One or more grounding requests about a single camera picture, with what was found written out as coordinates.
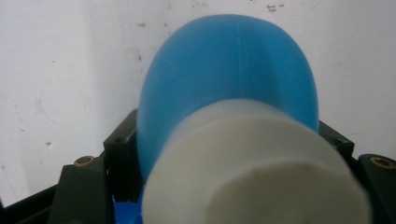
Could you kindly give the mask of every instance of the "white cylinder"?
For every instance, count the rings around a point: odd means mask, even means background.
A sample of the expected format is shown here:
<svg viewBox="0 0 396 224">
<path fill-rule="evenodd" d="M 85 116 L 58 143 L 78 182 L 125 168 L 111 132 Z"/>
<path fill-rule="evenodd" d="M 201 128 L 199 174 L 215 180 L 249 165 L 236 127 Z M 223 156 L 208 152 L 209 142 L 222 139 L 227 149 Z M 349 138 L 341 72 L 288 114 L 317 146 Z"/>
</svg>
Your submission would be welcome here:
<svg viewBox="0 0 396 224">
<path fill-rule="evenodd" d="M 185 118 L 155 164 L 145 224 L 370 221 L 365 192 L 317 133 L 250 100 L 227 100 Z"/>
</svg>

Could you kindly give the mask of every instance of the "wall stain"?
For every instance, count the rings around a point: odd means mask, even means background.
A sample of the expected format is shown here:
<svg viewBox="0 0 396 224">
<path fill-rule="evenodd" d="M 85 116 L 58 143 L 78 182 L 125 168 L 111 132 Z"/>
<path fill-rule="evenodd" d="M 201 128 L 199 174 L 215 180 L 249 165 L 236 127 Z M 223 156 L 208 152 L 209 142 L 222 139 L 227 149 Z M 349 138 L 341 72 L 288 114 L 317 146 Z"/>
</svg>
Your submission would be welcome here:
<svg viewBox="0 0 396 224">
<path fill-rule="evenodd" d="M 12 193 L 14 196 L 17 196 L 17 194 L 16 194 L 15 191 L 14 191 L 13 186 L 11 185 L 11 182 L 9 181 L 8 174 L 7 174 L 7 172 L 6 172 L 6 166 L 2 165 L 2 166 L 1 166 L 1 169 L 4 171 L 4 175 L 6 176 L 6 180 L 7 180 L 7 183 L 8 183 L 9 190 L 11 190 L 11 193 Z"/>
<path fill-rule="evenodd" d="M 146 23 L 145 22 L 141 22 L 141 23 L 138 23 L 137 24 L 137 26 L 139 26 L 139 27 L 146 27 L 147 25 L 146 25 Z"/>
<path fill-rule="evenodd" d="M 269 13 L 274 13 L 279 10 L 280 7 L 285 7 L 284 3 L 279 3 L 277 5 L 267 5 L 266 8 Z"/>
<path fill-rule="evenodd" d="M 198 2 L 196 3 L 195 1 L 193 1 L 194 3 L 192 4 L 191 7 L 208 7 L 207 3 L 202 3 L 202 2 Z"/>
<path fill-rule="evenodd" d="M 43 158 L 41 157 L 41 153 L 40 153 L 39 150 L 37 150 L 37 154 L 38 154 L 38 162 L 39 162 L 40 164 L 44 164 Z"/>
<path fill-rule="evenodd" d="M 71 83 L 57 82 L 56 85 L 64 85 L 64 87 L 68 88 L 70 91 L 77 93 L 77 95 L 79 96 L 78 99 L 81 100 L 81 102 L 82 102 L 81 115 L 79 117 L 76 117 L 75 120 L 64 121 L 64 120 L 59 120 L 56 116 L 54 116 L 54 113 L 50 113 L 51 111 L 48 111 L 48 109 L 45 108 L 45 106 L 43 105 L 43 97 L 45 95 L 51 94 L 51 91 L 49 91 L 49 90 L 50 90 L 50 87 L 52 87 L 52 86 L 49 86 L 48 88 L 44 89 L 40 93 L 39 99 L 35 99 L 35 108 L 36 108 L 35 112 L 37 114 L 40 114 L 40 113 L 44 114 L 52 123 L 54 123 L 56 125 L 70 127 L 70 126 L 75 126 L 75 125 L 79 124 L 82 121 L 82 119 L 86 116 L 86 113 L 87 113 L 87 102 L 86 102 L 84 95 L 81 93 L 81 91 L 79 89 L 74 87 Z"/>
</svg>

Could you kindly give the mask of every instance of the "brass screw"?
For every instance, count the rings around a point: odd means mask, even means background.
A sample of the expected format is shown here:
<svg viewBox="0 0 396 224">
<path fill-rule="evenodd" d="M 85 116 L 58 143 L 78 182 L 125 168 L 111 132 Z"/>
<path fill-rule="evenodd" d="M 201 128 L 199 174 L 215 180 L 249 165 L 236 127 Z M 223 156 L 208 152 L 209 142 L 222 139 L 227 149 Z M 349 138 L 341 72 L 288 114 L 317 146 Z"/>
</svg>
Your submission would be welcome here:
<svg viewBox="0 0 396 224">
<path fill-rule="evenodd" d="M 92 157 L 92 156 L 80 157 L 75 160 L 74 165 L 78 166 L 78 167 L 86 166 L 86 165 L 90 164 L 91 162 L 93 162 L 93 160 L 94 160 L 94 157 Z"/>
<path fill-rule="evenodd" d="M 385 158 L 380 158 L 380 157 L 372 157 L 370 158 L 370 161 L 375 164 L 376 166 L 389 169 L 389 170 L 395 170 L 396 169 L 396 163 L 394 161 L 385 159 Z"/>
</svg>

